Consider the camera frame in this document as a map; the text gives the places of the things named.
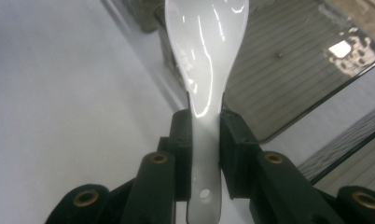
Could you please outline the white ceramic spoon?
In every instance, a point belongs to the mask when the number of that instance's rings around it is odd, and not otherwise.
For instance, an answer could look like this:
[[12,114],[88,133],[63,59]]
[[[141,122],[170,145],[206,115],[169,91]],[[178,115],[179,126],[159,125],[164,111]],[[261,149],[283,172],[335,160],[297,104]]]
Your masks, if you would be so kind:
[[249,0],[165,0],[166,30],[188,93],[192,166],[187,224],[218,224],[220,113],[249,15]]

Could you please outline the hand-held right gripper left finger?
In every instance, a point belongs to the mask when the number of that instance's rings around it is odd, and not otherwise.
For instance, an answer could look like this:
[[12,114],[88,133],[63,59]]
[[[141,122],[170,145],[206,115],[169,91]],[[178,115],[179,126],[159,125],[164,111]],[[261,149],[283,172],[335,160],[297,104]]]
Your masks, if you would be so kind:
[[162,136],[159,151],[175,157],[175,199],[188,201],[191,195],[192,128],[188,109],[173,114],[168,137]]

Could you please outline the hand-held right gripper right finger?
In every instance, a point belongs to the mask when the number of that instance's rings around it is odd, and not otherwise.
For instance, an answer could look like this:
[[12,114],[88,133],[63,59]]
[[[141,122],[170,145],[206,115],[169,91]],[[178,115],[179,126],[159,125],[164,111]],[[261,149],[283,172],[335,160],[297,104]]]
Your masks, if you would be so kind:
[[249,198],[256,181],[255,163],[261,151],[244,119],[230,110],[221,112],[220,167],[231,199]]

